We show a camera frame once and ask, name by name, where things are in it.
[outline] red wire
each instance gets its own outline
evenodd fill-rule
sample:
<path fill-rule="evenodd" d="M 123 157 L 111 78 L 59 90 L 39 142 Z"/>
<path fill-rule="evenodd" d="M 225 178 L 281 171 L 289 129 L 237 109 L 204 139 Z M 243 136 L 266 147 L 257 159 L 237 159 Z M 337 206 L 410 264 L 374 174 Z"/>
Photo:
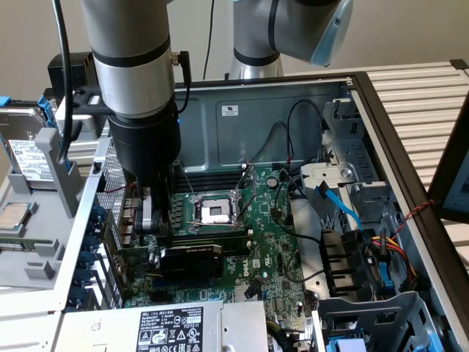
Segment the red wire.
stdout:
<path fill-rule="evenodd" d="M 380 243 L 377 242 L 377 241 L 373 241 L 373 244 L 380 247 Z M 396 247 L 392 244 L 386 244 L 386 248 L 393 251 L 393 252 L 399 253 L 401 255 L 401 257 L 404 258 L 405 266 L 406 266 L 406 269 L 407 269 L 407 278 L 409 279 L 409 282 L 412 282 L 413 278 L 412 278 L 412 272 L 410 271 L 410 263 L 409 263 L 409 260 L 407 258 L 407 255 L 405 254 L 405 252 L 402 249 L 400 249 L 399 247 Z"/>
<path fill-rule="evenodd" d="M 119 188 L 109 189 L 107 191 L 104 191 L 104 193 L 114 193 L 114 192 L 120 191 L 121 189 L 124 189 L 124 188 L 134 187 L 134 185 L 135 185 L 135 182 L 130 183 L 130 184 L 125 185 L 125 186 L 122 186 L 122 187 L 119 187 Z"/>
<path fill-rule="evenodd" d="M 433 199 L 429 200 L 428 202 L 424 202 L 420 205 L 417 205 L 415 208 L 413 208 L 405 217 L 404 217 L 404 221 L 399 225 L 399 227 L 397 227 L 397 230 L 396 232 L 393 234 L 393 237 L 391 237 L 391 240 L 394 241 L 394 239 L 396 238 L 397 234 L 399 233 L 400 230 L 402 230 L 402 228 L 404 227 L 405 225 L 405 222 L 409 219 L 409 218 L 412 218 L 414 217 L 419 211 L 422 211 L 423 209 L 425 208 L 428 208 L 430 205 L 433 205 L 435 203 L 435 201 Z"/>

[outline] wall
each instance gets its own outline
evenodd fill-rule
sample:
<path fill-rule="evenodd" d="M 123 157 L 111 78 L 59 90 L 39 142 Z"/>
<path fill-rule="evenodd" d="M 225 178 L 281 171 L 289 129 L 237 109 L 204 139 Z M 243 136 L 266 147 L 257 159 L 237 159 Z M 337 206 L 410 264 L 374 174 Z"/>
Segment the wall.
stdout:
<path fill-rule="evenodd" d="M 202 78 L 210 2 L 175 0 L 169 5 L 172 48 L 190 51 L 195 80 Z M 80 1 L 62 0 L 62 6 L 71 50 L 89 50 Z M 231 14 L 230 0 L 215 0 L 208 79 L 223 78 L 229 71 Z M 467 0 L 355 0 L 350 30 L 330 68 L 436 62 L 453 58 L 469 62 L 468 18 Z M 0 95 L 11 95 L 17 99 L 39 97 L 50 84 L 47 64 L 59 53 L 51 1 L 2 0 L 0 33 Z M 298 60 L 288 57 L 282 60 L 285 73 L 311 70 Z M 176 77 L 181 79 L 178 69 Z"/>

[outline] motherboard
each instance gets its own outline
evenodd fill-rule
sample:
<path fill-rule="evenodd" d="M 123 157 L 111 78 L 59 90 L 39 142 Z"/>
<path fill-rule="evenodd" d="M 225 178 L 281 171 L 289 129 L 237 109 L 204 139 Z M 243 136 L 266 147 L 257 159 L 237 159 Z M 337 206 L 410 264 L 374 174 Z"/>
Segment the motherboard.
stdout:
<path fill-rule="evenodd" d="M 240 190 L 244 204 L 256 196 L 240 218 L 238 226 L 248 227 L 250 238 L 246 253 L 224 255 L 224 272 L 220 279 L 204 285 L 162 283 L 157 274 L 148 274 L 149 251 L 156 247 L 152 236 L 134 241 L 121 254 L 127 263 L 127 273 L 132 282 L 126 292 L 125 307 L 145 307 L 157 304 L 178 304 L 197 301 L 221 300 L 225 303 L 263 300 L 266 318 L 278 321 L 288 329 L 304 329 L 305 315 L 311 314 L 305 304 L 303 284 L 287 280 L 285 265 L 297 249 L 297 241 L 276 223 L 274 211 L 284 219 L 288 214 L 285 189 L 282 189 L 277 208 L 274 200 L 281 182 L 279 171 L 256 168 L 254 188 Z M 224 198 L 224 191 L 212 191 L 210 197 Z M 173 226 L 176 238 L 186 238 L 193 232 L 193 198 L 204 194 L 175 194 Z M 302 279 L 299 263 L 295 260 L 287 269 L 289 274 Z"/>

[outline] hard drive label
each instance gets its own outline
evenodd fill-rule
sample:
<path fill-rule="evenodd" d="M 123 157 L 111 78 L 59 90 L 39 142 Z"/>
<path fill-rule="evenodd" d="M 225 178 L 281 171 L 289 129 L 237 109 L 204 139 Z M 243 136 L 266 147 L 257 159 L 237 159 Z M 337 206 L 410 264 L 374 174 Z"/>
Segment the hard drive label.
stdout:
<path fill-rule="evenodd" d="M 35 141 L 10 139 L 8 142 L 21 173 L 28 181 L 53 181 L 45 156 L 37 149 Z"/>
<path fill-rule="evenodd" d="M 142 312 L 136 352 L 200 352 L 203 319 L 202 307 Z"/>

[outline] green circuit board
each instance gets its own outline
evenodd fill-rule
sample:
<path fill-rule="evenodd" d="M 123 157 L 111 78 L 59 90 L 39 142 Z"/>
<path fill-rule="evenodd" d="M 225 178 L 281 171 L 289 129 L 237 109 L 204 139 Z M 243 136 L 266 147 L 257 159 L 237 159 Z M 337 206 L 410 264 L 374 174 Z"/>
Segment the green circuit board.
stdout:
<path fill-rule="evenodd" d="M 262 283 L 262 299 L 265 303 L 266 316 L 290 329 L 304 329 L 305 312 L 297 313 L 298 302 L 303 303 L 303 284 L 289 282 L 284 273 L 278 269 L 278 259 L 281 256 L 284 265 L 297 249 L 295 238 L 286 234 L 271 216 L 271 208 L 277 190 L 271 190 L 266 185 L 269 176 L 278 179 L 278 172 L 269 168 L 256 168 L 256 197 L 245 212 L 244 224 L 253 227 L 254 235 L 251 240 L 250 253 L 246 256 L 224 258 L 224 275 L 212 285 L 198 287 L 158 285 L 159 278 L 145 276 L 148 269 L 148 250 L 155 246 L 152 236 L 146 236 L 139 243 L 134 243 L 132 249 L 125 251 L 128 264 L 128 274 L 133 283 L 127 292 L 125 307 L 145 307 L 156 304 L 177 304 L 197 301 L 222 300 L 225 303 L 247 301 L 245 291 L 254 282 Z M 250 186 L 242 190 L 243 199 L 252 195 Z M 177 194 L 173 202 L 182 200 L 184 211 L 182 217 L 189 219 L 186 202 L 187 194 Z M 281 216 L 287 213 L 286 192 L 282 190 L 278 198 L 278 208 Z M 183 224 L 180 232 L 185 233 L 187 227 Z M 293 261 L 289 272 L 296 278 L 302 278 L 299 265 Z"/>

